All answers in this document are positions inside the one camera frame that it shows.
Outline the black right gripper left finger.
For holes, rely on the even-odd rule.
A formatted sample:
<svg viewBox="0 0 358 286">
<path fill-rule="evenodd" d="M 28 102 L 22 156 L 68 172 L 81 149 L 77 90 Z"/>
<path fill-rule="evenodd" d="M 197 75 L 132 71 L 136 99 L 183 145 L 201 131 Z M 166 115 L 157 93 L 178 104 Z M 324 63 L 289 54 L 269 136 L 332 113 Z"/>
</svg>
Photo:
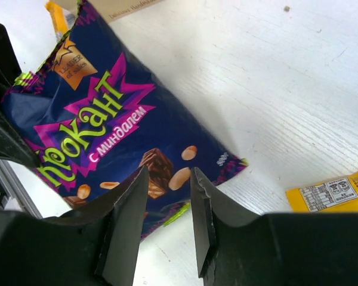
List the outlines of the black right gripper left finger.
<svg viewBox="0 0 358 286">
<path fill-rule="evenodd" d="M 137 169 L 120 185 L 60 217 L 49 217 L 45 285 L 132 285 L 147 204 L 149 173 Z"/>
</svg>

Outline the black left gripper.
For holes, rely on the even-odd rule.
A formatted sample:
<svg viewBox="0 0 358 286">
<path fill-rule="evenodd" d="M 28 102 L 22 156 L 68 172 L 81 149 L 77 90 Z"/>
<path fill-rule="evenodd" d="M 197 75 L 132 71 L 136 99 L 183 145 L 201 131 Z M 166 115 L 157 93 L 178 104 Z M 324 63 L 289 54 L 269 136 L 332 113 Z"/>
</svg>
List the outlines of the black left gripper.
<svg viewBox="0 0 358 286">
<path fill-rule="evenodd" d="M 7 30 L 0 23 L 0 102 L 20 74 L 21 69 Z M 39 157 L 25 143 L 1 111 L 0 159 L 13 161 L 28 168 L 37 168 L 41 165 Z"/>
</svg>

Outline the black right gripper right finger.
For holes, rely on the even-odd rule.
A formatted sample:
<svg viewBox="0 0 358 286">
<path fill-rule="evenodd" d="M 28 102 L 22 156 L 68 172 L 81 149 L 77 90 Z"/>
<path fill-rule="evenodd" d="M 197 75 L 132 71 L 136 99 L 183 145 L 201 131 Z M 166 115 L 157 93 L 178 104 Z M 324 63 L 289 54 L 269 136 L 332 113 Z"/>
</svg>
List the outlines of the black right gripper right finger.
<svg viewBox="0 0 358 286">
<path fill-rule="evenodd" d="M 225 195 L 197 167 L 190 184 L 197 271 L 204 285 L 264 285 L 267 218 Z"/>
</svg>

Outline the purple blue candy bag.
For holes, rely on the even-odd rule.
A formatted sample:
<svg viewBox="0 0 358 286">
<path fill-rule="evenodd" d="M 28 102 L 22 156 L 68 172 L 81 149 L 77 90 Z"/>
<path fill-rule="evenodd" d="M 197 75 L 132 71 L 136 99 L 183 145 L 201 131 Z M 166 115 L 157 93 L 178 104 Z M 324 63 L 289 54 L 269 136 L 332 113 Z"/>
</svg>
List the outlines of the purple blue candy bag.
<svg viewBox="0 0 358 286">
<path fill-rule="evenodd" d="M 239 174 L 231 153 L 144 66 L 88 1 L 35 73 L 23 73 L 1 108 L 40 158 L 35 169 L 73 208 L 149 171 L 142 237 L 189 206 L 190 171 L 214 184 Z"/>
</svg>

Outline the paper bag with pink handles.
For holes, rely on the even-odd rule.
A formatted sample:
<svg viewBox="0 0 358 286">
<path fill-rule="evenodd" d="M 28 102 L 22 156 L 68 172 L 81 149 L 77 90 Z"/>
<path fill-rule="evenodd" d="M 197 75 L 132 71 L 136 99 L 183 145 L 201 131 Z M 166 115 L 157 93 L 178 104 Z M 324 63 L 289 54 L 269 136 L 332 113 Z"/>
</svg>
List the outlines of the paper bag with pink handles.
<svg viewBox="0 0 358 286">
<path fill-rule="evenodd" d="M 122 18 L 128 14 L 142 10 L 159 3 L 155 0 L 124 1 L 124 0 L 93 0 L 93 1 L 47 1 L 54 3 L 63 10 L 76 16 L 81 26 L 88 24 L 99 16 L 107 23 Z"/>
</svg>

